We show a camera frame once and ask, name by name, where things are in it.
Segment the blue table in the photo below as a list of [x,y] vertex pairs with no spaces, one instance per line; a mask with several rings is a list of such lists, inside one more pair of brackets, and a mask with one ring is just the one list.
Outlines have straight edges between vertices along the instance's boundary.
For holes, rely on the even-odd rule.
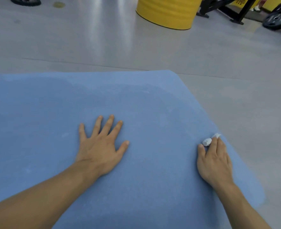
[[[54,228],[214,228],[226,218],[196,170],[196,146],[219,132],[171,71],[0,75],[0,201],[74,162],[78,125],[98,115],[124,125],[131,144]],[[222,138],[234,180],[252,206],[264,191]]]

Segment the person's left hand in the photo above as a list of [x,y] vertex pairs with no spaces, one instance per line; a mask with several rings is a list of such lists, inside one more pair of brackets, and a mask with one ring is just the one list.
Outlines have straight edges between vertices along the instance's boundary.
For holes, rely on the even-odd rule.
[[128,148],[129,141],[124,141],[120,148],[115,150],[115,140],[120,132],[123,122],[119,121],[113,130],[114,116],[111,115],[103,129],[100,131],[102,116],[96,120],[93,133],[87,138],[84,124],[79,126],[80,147],[76,162],[89,161],[99,170],[99,176],[109,173],[121,160]]

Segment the black metal frame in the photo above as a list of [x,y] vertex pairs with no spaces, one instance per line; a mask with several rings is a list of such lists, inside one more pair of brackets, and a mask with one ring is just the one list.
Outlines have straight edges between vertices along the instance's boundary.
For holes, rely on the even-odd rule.
[[197,12],[197,15],[204,18],[209,18],[206,13],[218,9],[219,11],[227,15],[230,18],[231,22],[243,25],[244,23],[242,22],[242,19],[245,17],[246,13],[250,10],[251,6],[255,3],[256,0],[248,0],[240,13],[236,13],[226,6],[233,1],[235,0],[203,0],[201,3],[201,9],[199,12]]

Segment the floor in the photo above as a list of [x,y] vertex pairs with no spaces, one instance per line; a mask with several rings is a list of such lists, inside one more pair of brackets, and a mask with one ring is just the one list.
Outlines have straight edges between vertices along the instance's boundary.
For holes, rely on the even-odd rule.
[[281,228],[281,31],[217,11],[177,31],[139,17],[137,0],[41,1],[0,0],[0,73],[176,72],[256,173],[267,196],[258,211]]

